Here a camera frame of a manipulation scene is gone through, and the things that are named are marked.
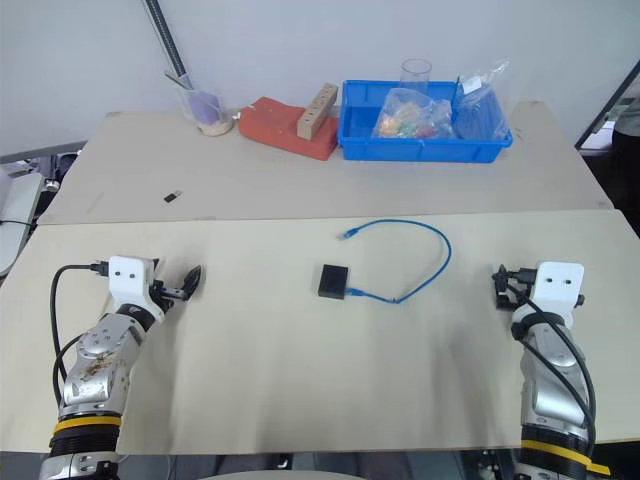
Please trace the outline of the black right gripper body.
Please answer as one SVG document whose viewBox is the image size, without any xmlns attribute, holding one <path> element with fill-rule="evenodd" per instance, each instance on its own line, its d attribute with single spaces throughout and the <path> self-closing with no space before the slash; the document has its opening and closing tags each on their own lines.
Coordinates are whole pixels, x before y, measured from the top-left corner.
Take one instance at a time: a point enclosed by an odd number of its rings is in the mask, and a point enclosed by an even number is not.
<svg viewBox="0 0 640 480">
<path fill-rule="evenodd" d="M 496 293 L 505 293 L 509 297 L 509 309 L 516 310 L 526 303 L 531 296 L 531 290 L 534 286 L 537 270 L 533 268 L 521 268 L 516 271 L 509 271 L 510 278 L 507 283 L 495 283 L 494 291 Z"/>
</svg>

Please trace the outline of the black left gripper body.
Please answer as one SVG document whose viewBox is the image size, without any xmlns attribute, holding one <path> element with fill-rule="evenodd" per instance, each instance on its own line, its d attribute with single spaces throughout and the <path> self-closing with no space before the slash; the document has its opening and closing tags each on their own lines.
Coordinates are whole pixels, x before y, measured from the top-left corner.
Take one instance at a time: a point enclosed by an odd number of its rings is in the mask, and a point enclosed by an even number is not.
<svg viewBox="0 0 640 480">
<path fill-rule="evenodd" d="M 187 301 L 192 295 L 192 288 L 184 283 L 181 288 L 166 287 L 161 280 L 154 280 L 149 294 L 157 305 L 172 305 L 175 300 Z"/>
</svg>

